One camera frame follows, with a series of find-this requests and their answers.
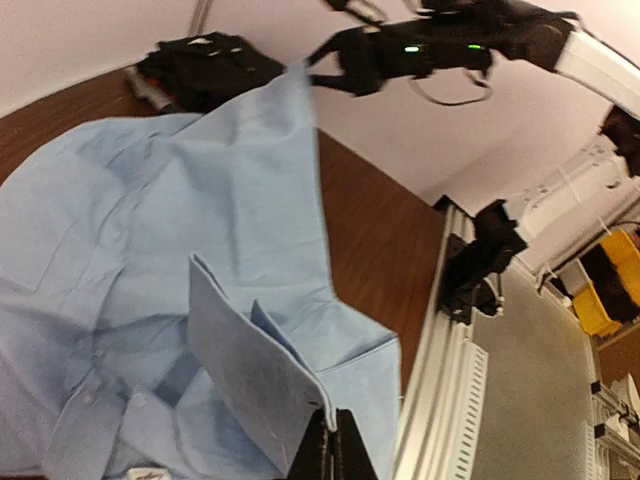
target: cable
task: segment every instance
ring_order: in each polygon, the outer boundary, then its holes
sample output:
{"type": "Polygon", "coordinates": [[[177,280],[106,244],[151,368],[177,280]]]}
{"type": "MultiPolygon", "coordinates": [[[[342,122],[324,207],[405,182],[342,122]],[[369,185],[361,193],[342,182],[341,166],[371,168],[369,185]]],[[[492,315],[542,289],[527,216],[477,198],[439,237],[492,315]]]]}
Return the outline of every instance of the cable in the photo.
{"type": "Polygon", "coordinates": [[[475,78],[469,70],[465,70],[465,75],[476,87],[480,87],[485,90],[485,93],[482,97],[473,100],[464,100],[462,102],[443,102],[425,92],[415,78],[408,78],[407,83],[409,84],[411,90],[413,90],[416,94],[418,94],[425,100],[428,100],[429,102],[440,105],[442,107],[462,107],[464,105],[471,105],[473,103],[485,102],[493,96],[493,88],[491,88],[491,85],[489,85],[487,82],[475,78]]]}

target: brown table surface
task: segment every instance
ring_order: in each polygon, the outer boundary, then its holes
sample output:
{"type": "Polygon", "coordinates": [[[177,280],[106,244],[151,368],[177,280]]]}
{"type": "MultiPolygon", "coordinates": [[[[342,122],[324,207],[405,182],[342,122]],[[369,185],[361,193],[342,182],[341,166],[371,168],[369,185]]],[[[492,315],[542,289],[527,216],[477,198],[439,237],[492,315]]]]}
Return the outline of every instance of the brown table surface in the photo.
{"type": "MultiPolygon", "coordinates": [[[[152,114],[147,104],[135,100],[120,71],[39,100],[0,119],[0,182],[39,146],[76,125],[152,114]]],[[[322,132],[319,149],[335,289],[345,303],[398,333],[405,389],[444,219],[322,132]]]]}

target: metal extrusion rail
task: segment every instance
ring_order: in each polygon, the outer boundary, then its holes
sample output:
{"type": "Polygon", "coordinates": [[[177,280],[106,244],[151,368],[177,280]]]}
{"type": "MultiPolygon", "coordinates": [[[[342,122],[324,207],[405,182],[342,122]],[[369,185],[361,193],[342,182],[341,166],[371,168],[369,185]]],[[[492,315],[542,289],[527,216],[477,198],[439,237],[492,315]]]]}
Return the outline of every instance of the metal extrusion rail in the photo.
{"type": "Polygon", "coordinates": [[[472,240],[473,226],[449,206],[436,277],[405,397],[396,448],[395,480],[468,480],[484,401],[488,355],[471,342],[473,324],[437,310],[448,238],[472,240]]]}

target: white wall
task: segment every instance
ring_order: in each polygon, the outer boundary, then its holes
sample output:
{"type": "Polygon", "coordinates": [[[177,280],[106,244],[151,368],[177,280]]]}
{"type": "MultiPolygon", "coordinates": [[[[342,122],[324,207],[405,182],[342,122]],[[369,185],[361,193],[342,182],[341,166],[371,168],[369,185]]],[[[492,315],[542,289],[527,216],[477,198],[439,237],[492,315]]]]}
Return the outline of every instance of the white wall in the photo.
{"type": "Polygon", "coordinates": [[[0,116],[187,34],[195,0],[0,0],[0,116]]]}
{"type": "MultiPolygon", "coordinates": [[[[638,0],[537,0],[576,10],[594,32],[640,61],[638,0]]],[[[391,17],[410,15],[402,0],[378,0],[391,17]]],[[[216,0],[209,29],[240,33],[288,62],[308,55],[333,32],[352,25],[321,0],[216,0]]],[[[431,105],[395,80],[380,94],[350,99],[316,89],[323,129],[427,201],[446,193],[471,213],[544,177],[583,146],[609,104],[584,87],[523,62],[498,61],[486,103],[431,105]]],[[[424,88],[443,99],[477,95],[459,71],[437,73],[424,88]]],[[[616,199],[594,202],[607,210],[616,199]]],[[[593,211],[576,212],[527,254],[530,264],[578,238],[593,211]]]]}

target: yellow bin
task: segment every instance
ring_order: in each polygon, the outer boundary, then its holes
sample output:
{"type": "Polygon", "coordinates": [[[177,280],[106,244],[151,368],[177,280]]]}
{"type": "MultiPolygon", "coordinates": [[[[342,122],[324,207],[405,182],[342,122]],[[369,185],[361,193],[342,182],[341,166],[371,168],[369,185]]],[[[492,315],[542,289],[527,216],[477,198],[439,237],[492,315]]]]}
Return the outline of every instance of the yellow bin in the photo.
{"type": "Polygon", "coordinates": [[[582,329],[591,336],[607,337],[622,328],[620,322],[611,320],[607,314],[592,282],[574,297],[573,308],[578,314],[582,329]]]}

